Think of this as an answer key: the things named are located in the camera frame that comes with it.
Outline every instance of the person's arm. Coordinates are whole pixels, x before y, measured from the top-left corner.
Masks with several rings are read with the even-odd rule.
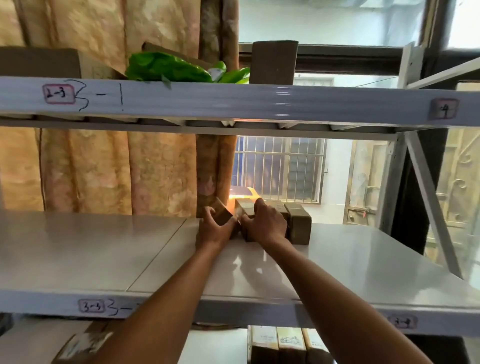
[[[255,208],[255,218],[242,216],[241,224],[285,272],[338,363],[432,364],[373,307],[299,253],[273,207],[258,199]]]
[[[176,363],[192,325],[215,258],[236,224],[218,226],[204,210],[196,252],[142,304],[100,348],[89,364]]]

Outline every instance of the curtain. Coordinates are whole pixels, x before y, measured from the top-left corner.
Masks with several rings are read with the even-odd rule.
[[[238,69],[238,0],[203,0],[200,18],[200,58]],[[197,135],[198,217],[217,197],[227,204],[236,143],[234,135]]]
[[[203,59],[236,69],[238,4],[217,2],[215,19],[207,5],[0,0],[0,45],[76,48],[123,72],[128,56],[150,41],[193,57],[200,47]],[[220,27],[211,33],[211,24]],[[207,34],[216,40],[204,42]],[[216,195],[226,202],[234,147],[235,137],[4,127],[3,200],[6,208],[24,210],[194,216]]]

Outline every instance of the person's hand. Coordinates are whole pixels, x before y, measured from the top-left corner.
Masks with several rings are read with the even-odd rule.
[[[206,249],[218,254],[230,240],[230,235],[237,224],[237,219],[231,217],[225,225],[219,226],[213,220],[212,214],[214,213],[213,207],[204,207],[203,219],[200,220],[198,227],[195,248],[196,250]]]
[[[287,222],[273,206],[265,204],[258,198],[254,206],[255,218],[247,215],[240,217],[240,224],[247,229],[248,235],[264,249],[266,245],[280,243],[285,240]]]

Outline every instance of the green plastic bag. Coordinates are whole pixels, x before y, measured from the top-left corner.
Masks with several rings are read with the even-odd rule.
[[[125,75],[137,81],[215,82],[226,69],[223,62],[207,71],[168,53],[140,52],[130,56]]]
[[[225,73],[218,81],[220,84],[242,84],[246,83],[246,79],[250,77],[250,68],[245,67],[236,71],[229,71]]]

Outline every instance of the person's left hand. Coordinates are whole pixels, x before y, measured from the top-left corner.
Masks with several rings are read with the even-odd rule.
[[[218,254],[230,240],[237,219],[231,217],[225,225],[219,226],[213,220],[212,213],[215,213],[213,207],[204,207],[204,218],[200,220],[195,248],[196,250],[207,249]]]

